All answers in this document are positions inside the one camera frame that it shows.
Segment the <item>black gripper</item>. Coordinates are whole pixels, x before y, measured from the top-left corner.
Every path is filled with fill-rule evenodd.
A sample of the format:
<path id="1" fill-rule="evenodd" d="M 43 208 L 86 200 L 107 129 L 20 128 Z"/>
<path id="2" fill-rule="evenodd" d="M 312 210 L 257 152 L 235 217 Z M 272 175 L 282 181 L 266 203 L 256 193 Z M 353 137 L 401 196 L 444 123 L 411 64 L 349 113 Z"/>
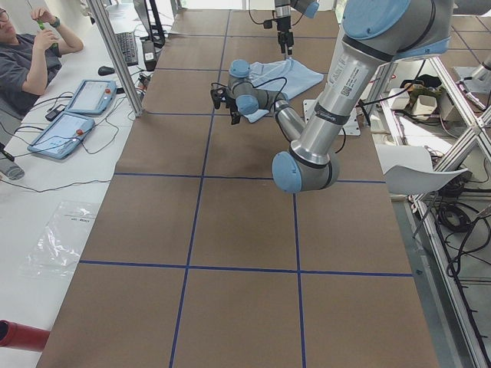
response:
<path id="1" fill-rule="evenodd" d="M 276 19 L 278 44 L 281 52 L 285 56 L 291 56 L 294 46 L 294 35 L 292 32 L 292 23 L 290 17 Z"/>
<path id="2" fill-rule="evenodd" d="M 226 103 L 226 107 L 229 109 L 229 114 L 231 116 L 231 124 L 236 125 L 241 121 L 242 114 L 239 112 L 239 108 L 236 105 L 235 100 L 230 100 Z"/>

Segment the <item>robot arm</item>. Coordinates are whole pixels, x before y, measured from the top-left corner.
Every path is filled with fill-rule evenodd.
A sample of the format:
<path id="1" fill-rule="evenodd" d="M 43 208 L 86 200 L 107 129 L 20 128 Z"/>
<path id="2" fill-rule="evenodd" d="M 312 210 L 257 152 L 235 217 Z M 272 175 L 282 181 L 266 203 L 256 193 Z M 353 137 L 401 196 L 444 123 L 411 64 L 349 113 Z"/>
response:
<path id="1" fill-rule="evenodd" d="M 278 44 L 285 56 L 292 55 L 294 35 L 292 30 L 291 9 L 293 8 L 307 18 L 313 18 L 319 4 L 314 0 L 275 0 L 274 18 L 276 23 Z"/>
<path id="2" fill-rule="evenodd" d="M 452 1 L 347 2 L 338 33 L 341 54 L 331 62 L 333 70 L 307 121 L 284 94 L 255 88 L 246 61 L 233 61 L 223 92 L 233 123 L 269 110 L 290 142 L 288 151 L 272 161 L 273 179 L 281 190 L 319 190 L 337 180 L 339 165 L 331 145 L 374 73 L 395 60 L 444 53 L 453 7 Z"/>

